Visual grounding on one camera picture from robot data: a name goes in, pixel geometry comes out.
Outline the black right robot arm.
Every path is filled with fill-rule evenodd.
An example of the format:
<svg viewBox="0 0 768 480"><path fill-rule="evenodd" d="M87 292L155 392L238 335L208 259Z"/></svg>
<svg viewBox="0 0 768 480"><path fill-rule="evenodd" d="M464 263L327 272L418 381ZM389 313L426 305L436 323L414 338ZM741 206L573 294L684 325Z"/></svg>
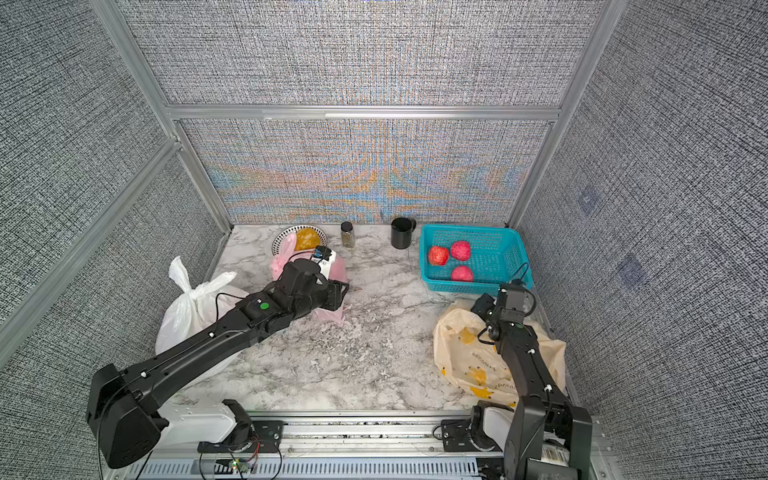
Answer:
<svg viewBox="0 0 768 480"><path fill-rule="evenodd" d="M484 321L484 342L496 348L518 394L509 420L492 420L491 409L484 409L482 431L502 448L508 479L587 479L592 418L557 386L534 329L524 323L534 311L525 307L526 299L533 297L522 283L506 283L471 308Z"/></svg>

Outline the pink plastic bag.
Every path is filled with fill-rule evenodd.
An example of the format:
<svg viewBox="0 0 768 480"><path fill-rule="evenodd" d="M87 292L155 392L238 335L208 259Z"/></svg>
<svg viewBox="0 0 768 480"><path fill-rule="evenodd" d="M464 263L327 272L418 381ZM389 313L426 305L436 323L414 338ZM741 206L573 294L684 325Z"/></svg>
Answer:
<svg viewBox="0 0 768 480"><path fill-rule="evenodd" d="M283 271L284 266L289 261L294 261L299 258L311 259L315 249L296 251L295 243L296 243L295 238L293 236L289 237L283 243L281 252L278 255L273 256L273 259L271 262L271 273L274 280L277 280L279 278L279 276ZM349 282L348 275L346 272L345 260L338 253L336 253L336 260L332 266L330 276L331 276L330 280L337 280L337 281L346 282L346 283ZM338 327L341 327L344 324L344 306L342 306L337 311L328 311L324 309L315 310L312 313L312 318L317 321L329 322Z"/></svg>

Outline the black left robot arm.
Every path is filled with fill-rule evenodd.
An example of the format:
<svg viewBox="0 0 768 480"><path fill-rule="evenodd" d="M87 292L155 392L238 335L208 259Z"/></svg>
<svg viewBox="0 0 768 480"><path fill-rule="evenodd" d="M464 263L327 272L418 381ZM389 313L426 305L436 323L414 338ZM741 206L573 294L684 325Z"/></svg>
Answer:
<svg viewBox="0 0 768 480"><path fill-rule="evenodd" d="M101 466L127 467L170 430L163 404L190 382L316 309L336 311L349 291L308 259L287 263L279 278L240 299L211 326L147 360L119 370L107 364L91 380L86 421Z"/></svg>

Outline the cream banana print plastic bag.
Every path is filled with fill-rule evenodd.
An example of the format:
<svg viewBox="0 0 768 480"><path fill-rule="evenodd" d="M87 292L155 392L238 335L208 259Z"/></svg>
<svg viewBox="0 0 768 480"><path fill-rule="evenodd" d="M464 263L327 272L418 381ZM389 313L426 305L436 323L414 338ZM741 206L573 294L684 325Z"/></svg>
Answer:
<svg viewBox="0 0 768 480"><path fill-rule="evenodd" d="M452 385L492 404L513 408L519 398L510 370L496 348L477 339L485 323L470 311L473 302L459 299L433 330L433 357Z"/></svg>

